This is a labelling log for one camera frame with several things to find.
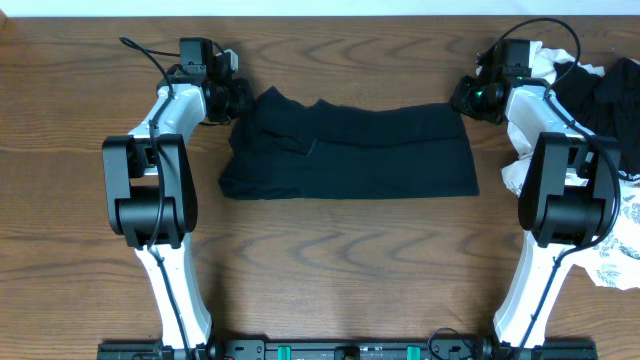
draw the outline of clothing fabric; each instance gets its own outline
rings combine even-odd
[[[570,65],[554,66],[561,76]],[[621,175],[626,180],[640,179],[640,65],[619,59],[602,78],[576,69],[554,90],[558,101],[582,126],[596,135],[618,139]]]
[[[448,104],[372,112],[271,88],[239,119],[219,179],[234,199],[388,199],[478,195],[460,115]]]
[[[563,50],[539,48],[534,56],[536,59],[530,61],[534,64],[532,77],[545,77],[552,81],[556,79],[554,68],[556,60],[559,63],[574,61],[574,58]],[[589,79],[594,83],[604,75],[599,70],[601,67],[590,65],[580,65],[580,67],[584,72],[592,74]],[[574,85],[571,90],[576,93],[590,91],[587,85]],[[520,129],[511,122],[507,127],[507,135],[518,152],[518,160],[502,169],[502,179],[511,192],[520,196],[522,184],[531,163],[533,147]],[[586,180],[575,174],[569,173],[566,176],[565,184],[567,185],[584,185],[585,183]],[[622,200],[620,215],[611,234],[598,246],[572,254],[567,260],[583,267],[596,285],[626,290],[640,287],[640,240],[637,237],[640,233],[640,180],[620,181],[620,191]],[[531,236],[530,232],[525,232],[525,236]]]

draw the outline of wood grain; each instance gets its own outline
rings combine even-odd
[[[4,24],[7,21],[7,15],[0,9],[0,36],[2,36],[2,30],[4,30]]]
[[[205,36],[240,56],[255,94],[371,110],[447,101],[518,17],[12,19],[0,38],[0,358],[90,359],[106,339],[161,336],[145,272],[107,223],[100,146],[137,125],[159,74],[119,44],[175,51]],[[640,58],[637,17],[566,19],[583,62]],[[544,24],[519,36],[573,49]],[[217,178],[231,128],[189,145],[200,288],[216,331],[271,338],[426,338],[487,331],[521,247],[500,168],[504,127],[465,120],[481,195],[389,201],[233,201]],[[547,333],[638,358],[640,292],[574,269]]]

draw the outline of white cloth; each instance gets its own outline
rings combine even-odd
[[[562,49],[542,48],[541,41],[531,42],[533,59],[532,77],[543,77],[549,83],[556,79],[555,62],[564,63],[574,58]],[[604,76],[604,68],[580,65],[589,73]],[[533,147],[517,126],[509,122],[507,135],[518,152],[518,161],[502,169],[502,180],[511,192],[520,196],[527,175]],[[567,174],[567,185],[582,185],[586,180],[575,174]],[[569,255],[571,262],[585,268],[598,286],[616,287],[622,290],[640,288],[640,180],[620,181],[622,204],[620,215],[609,236],[598,246]]]

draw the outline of white wall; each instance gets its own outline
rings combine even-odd
[[[0,0],[7,16],[640,15],[639,0]]]

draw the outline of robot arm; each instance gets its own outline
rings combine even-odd
[[[103,144],[111,227],[116,234],[125,236],[142,261],[162,318],[162,344],[176,356],[185,355],[185,343],[190,352],[206,351],[212,328],[211,315],[198,288],[191,249],[197,199],[185,145],[207,117],[225,122],[247,111],[253,100],[247,82],[232,79],[237,71],[236,55],[227,50],[214,57],[212,46],[207,39],[181,39],[181,64],[169,77],[173,87],[171,101],[167,101],[169,86],[160,83],[158,100],[142,123],[127,136],[108,137]],[[149,122],[154,118],[159,159],[154,158],[150,143]],[[165,274],[148,248],[157,220],[159,187],[132,186],[130,182],[158,176],[158,161],[163,168],[165,204],[152,250],[163,259]]]
[[[573,265],[568,258],[553,273],[556,259],[605,232],[612,218],[613,181],[601,154],[567,125],[573,118],[547,91],[549,84],[530,78],[529,52],[529,41],[501,40],[479,57],[483,68],[478,79],[464,77],[451,103],[474,119],[510,121],[535,146],[518,202],[526,230],[522,254],[507,298],[493,318],[503,349],[523,344],[532,351],[545,342],[547,319]],[[577,123],[575,127],[593,135]],[[617,165],[615,140],[599,142]],[[585,178],[587,185],[565,186],[567,172]]]

